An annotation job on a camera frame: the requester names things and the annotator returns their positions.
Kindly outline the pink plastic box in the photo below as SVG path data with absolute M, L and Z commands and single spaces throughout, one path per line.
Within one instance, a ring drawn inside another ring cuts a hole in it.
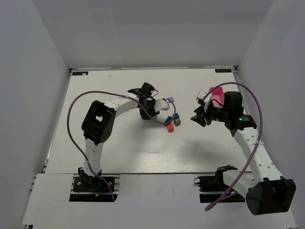
M 222 87 L 217 87 L 211 93 L 210 104 L 216 108 L 223 108 L 224 106 L 224 91 Z

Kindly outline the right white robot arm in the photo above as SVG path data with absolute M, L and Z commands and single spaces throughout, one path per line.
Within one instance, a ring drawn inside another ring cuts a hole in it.
M 272 162 L 263 142 L 258 140 L 259 131 L 254 119 L 244 114 L 243 97 L 240 92 L 225 92 L 219 106 L 211 97 L 204 99 L 206 92 L 197 96 L 200 105 L 195 109 L 192 121 L 202 127 L 213 121 L 224 123 L 234 140 L 240 146 L 251 169 L 253 179 L 248 178 L 231 165 L 218 167 L 213 185 L 220 189 L 233 186 L 241 195 L 253 215 L 287 212 L 292 203 L 296 185 L 286 179 Z

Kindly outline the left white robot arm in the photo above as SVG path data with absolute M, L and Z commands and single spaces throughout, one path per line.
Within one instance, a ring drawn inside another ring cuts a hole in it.
M 152 98 L 154 90 L 145 82 L 140 89 L 130 89 L 123 97 L 104 103 L 96 100 L 91 104 L 81 125 L 85 138 L 85 161 L 78 169 L 79 176 L 90 190 L 97 190 L 102 185 L 96 175 L 101 175 L 102 148 L 112 133 L 115 118 L 136 108 L 143 120 L 159 114 Z

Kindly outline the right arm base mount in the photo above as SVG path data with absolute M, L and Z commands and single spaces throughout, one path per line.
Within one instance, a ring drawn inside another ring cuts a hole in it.
M 215 176 L 199 176 L 193 180 L 193 183 L 199 187 L 199 198 L 200 203 L 212 203 L 217 200 L 228 188 L 225 184 L 218 185 L 216 183 Z M 234 190 L 230 191 L 228 195 L 233 194 L 225 200 L 220 201 L 221 203 L 238 203 L 245 202 L 245 199 L 240 195 L 236 194 Z

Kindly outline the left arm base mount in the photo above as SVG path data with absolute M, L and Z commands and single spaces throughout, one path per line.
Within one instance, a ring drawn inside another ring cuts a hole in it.
M 107 185 L 98 180 L 97 185 L 91 187 L 80 176 L 74 175 L 70 191 L 70 202 L 113 202 L 117 199 L 120 188 L 119 175 L 106 175 L 103 177 L 110 186 L 113 197 Z

